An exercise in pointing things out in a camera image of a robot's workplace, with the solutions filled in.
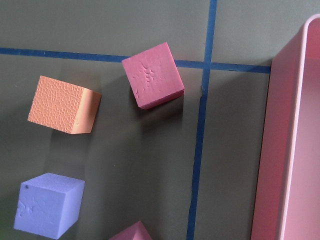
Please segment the orange foam cube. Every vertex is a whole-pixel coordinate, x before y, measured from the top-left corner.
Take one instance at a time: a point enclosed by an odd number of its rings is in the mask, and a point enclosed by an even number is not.
[[[68,134],[90,133],[100,99],[85,87],[40,76],[28,121]]]

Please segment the pink foam cube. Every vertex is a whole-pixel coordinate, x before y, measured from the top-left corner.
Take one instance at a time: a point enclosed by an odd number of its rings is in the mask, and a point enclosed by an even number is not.
[[[150,109],[184,94],[168,43],[162,43],[122,61],[139,108]]]
[[[40,76],[28,121],[68,134],[90,133],[101,94]]]
[[[152,240],[141,221],[133,224],[109,240]]]

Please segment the textured cube face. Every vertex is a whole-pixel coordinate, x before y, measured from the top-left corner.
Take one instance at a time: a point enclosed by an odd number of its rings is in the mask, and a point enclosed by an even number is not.
[[[14,228],[58,239],[78,219],[84,184],[52,173],[23,182]]]
[[[150,109],[184,94],[185,87],[166,42],[124,59],[122,65],[142,109]]]
[[[101,94],[40,76],[28,121],[69,134],[90,133]]]

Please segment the gray table surface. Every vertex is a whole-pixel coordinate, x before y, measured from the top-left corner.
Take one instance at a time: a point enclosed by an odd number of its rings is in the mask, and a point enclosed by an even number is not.
[[[210,0],[0,6],[0,48],[132,56],[168,42],[176,60],[204,61]],[[318,0],[217,0],[212,62],[270,66],[318,12]],[[178,71],[184,97],[145,111],[119,62],[0,54],[0,239],[47,239],[13,229],[20,183],[46,172],[85,180],[61,240],[107,240],[139,220],[153,240],[186,239],[203,70]],[[91,134],[27,121],[40,75],[102,93]],[[210,72],[195,240],[250,239],[268,80]]]

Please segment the pink container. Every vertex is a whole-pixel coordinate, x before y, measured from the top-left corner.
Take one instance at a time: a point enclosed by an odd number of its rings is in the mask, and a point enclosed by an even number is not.
[[[320,239],[320,14],[272,61],[251,240]]]

